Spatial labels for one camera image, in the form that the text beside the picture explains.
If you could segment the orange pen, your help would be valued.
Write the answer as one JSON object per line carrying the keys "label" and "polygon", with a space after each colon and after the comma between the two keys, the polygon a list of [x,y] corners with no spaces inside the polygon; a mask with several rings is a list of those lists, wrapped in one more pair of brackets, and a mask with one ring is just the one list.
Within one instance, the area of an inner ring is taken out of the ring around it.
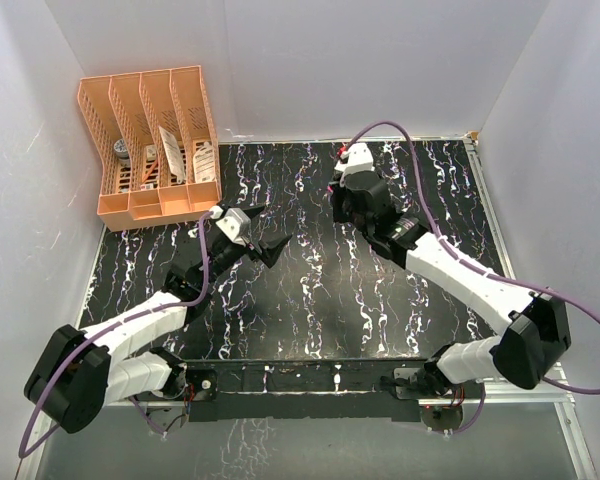
{"label": "orange pen", "polygon": [[140,183],[145,184],[147,181],[154,178],[157,175],[158,169],[159,169],[159,160],[154,159],[153,161],[151,161],[148,164],[147,168],[145,169],[144,174],[141,177]]}

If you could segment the white labelled packet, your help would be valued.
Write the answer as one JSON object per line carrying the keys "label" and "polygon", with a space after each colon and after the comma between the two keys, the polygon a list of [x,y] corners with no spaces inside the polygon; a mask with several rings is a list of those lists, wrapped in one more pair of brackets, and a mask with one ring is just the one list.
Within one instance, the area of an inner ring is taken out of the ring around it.
{"label": "white labelled packet", "polygon": [[210,142],[204,142],[196,146],[192,163],[196,183],[214,182],[216,180],[215,150]]}

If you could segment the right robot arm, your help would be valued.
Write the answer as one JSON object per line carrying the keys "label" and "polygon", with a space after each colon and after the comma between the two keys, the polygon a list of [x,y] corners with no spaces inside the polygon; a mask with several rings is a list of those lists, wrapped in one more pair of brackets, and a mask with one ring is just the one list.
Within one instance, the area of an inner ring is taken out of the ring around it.
{"label": "right robot arm", "polygon": [[429,224],[392,203],[375,171],[335,174],[329,183],[333,219],[353,225],[384,259],[424,277],[481,317],[493,336],[441,347],[406,379],[390,388],[446,397],[460,385],[502,377],[531,390],[571,345],[564,301],[548,293],[497,282],[467,255],[448,253]]}

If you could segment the round tin in organizer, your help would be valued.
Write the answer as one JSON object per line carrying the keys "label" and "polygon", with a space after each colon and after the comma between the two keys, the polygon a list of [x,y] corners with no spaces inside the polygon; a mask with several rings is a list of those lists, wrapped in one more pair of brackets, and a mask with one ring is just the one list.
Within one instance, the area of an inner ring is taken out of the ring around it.
{"label": "round tin in organizer", "polygon": [[126,143],[122,138],[116,140],[113,144],[113,152],[120,161],[128,161],[130,159],[129,151]]}

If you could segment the orange file organizer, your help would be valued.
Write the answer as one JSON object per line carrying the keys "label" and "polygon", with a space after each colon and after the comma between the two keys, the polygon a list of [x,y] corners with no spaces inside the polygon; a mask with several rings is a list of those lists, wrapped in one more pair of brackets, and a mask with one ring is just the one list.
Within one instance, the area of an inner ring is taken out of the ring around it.
{"label": "orange file organizer", "polygon": [[[97,213],[109,230],[193,221],[221,200],[219,143],[201,67],[87,77],[79,83],[77,101],[102,162]],[[178,141],[184,183],[169,171],[159,127]],[[128,161],[113,152],[120,138]],[[196,183],[192,161],[204,142],[215,150],[216,180]],[[157,175],[141,184],[154,159]]]}

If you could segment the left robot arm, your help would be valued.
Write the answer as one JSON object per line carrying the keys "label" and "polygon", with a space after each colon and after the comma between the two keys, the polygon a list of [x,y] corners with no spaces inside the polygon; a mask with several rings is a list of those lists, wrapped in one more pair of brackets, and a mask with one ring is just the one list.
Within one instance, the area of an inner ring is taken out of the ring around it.
{"label": "left robot arm", "polygon": [[213,283],[243,257],[268,268],[276,264],[291,237],[253,242],[251,222],[263,209],[213,207],[198,222],[198,250],[172,262],[156,293],[97,325],[58,328],[24,386],[35,411],[76,433],[111,403],[142,393],[183,396],[183,360],[151,344],[200,316]]}

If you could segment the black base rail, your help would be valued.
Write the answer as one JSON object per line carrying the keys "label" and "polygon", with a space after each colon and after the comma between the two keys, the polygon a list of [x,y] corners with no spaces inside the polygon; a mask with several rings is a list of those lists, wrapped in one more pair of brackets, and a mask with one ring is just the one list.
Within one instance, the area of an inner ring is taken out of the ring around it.
{"label": "black base rail", "polygon": [[480,387],[461,387],[462,401],[393,385],[424,361],[409,358],[320,360],[189,360],[184,385],[163,398],[139,399],[181,407],[190,422],[234,419],[385,418],[418,422],[428,407],[449,407],[459,422]]}

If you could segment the white paper packet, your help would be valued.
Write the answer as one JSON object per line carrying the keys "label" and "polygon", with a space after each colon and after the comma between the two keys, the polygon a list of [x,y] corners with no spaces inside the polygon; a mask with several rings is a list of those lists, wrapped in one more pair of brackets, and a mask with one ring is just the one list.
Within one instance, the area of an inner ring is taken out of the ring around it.
{"label": "white paper packet", "polygon": [[184,183],[186,181],[186,168],[184,156],[178,145],[178,141],[169,130],[163,127],[159,127],[159,133],[169,166],[169,171],[176,177],[178,183]]}

